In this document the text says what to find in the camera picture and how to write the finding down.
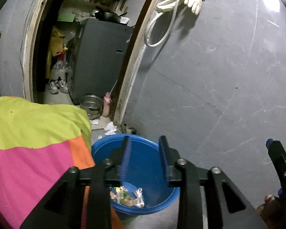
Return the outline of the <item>person's right hand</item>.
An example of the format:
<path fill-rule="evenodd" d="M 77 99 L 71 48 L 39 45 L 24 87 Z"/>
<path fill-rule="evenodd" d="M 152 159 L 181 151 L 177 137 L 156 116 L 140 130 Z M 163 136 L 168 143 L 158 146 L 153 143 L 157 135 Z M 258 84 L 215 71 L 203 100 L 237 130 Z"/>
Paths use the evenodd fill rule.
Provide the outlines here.
<path fill-rule="evenodd" d="M 256 213 L 263 219 L 267 228 L 283 228 L 280 221 L 281 209 L 279 199 L 274 195 L 266 195 L 264 203 L 258 206 Z"/>

